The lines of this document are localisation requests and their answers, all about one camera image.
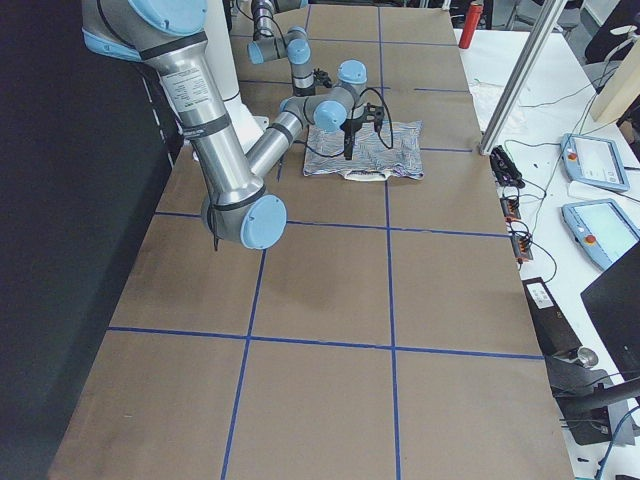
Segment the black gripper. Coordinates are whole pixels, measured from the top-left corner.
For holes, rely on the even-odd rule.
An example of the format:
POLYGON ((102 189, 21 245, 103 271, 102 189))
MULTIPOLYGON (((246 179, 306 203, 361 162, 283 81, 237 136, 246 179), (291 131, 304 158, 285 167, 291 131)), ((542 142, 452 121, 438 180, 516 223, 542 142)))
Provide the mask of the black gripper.
POLYGON ((342 124, 344 131, 343 155, 346 160, 353 156, 354 136, 365 123, 372 123, 376 133, 380 133, 385 119, 385 108, 370 102, 358 106, 342 124))
POLYGON ((333 82, 329 74, 316 68, 306 77, 292 77, 292 90, 295 96, 313 96, 317 87, 332 88, 333 82))

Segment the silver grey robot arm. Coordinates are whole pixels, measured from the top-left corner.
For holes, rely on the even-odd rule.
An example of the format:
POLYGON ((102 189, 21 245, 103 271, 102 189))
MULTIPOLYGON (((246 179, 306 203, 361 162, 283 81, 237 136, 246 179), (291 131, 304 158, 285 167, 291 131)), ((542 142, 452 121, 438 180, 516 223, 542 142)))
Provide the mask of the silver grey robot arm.
POLYGON ((282 236, 287 211, 267 191, 264 178, 287 153, 303 129, 314 126, 344 136, 350 156, 357 131, 391 122, 389 111, 367 103, 366 67, 343 62, 325 93, 311 62, 307 33, 282 31, 276 15, 299 8, 296 1, 255 1, 249 59, 263 64, 286 59, 293 94, 276 119, 255 127, 243 104, 229 40, 229 23, 220 1, 86 1, 82 5, 86 47, 97 54, 152 68, 174 107, 183 135, 198 157, 207 188, 202 217, 216 240, 264 250, 282 236))
POLYGON ((275 19, 276 14, 302 9, 307 1, 256 0, 251 2, 253 40, 247 46, 249 60, 254 65, 286 59, 290 65, 293 94, 298 97, 313 96, 316 88, 331 88, 329 74, 315 68, 306 30, 291 27, 283 33, 275 19))

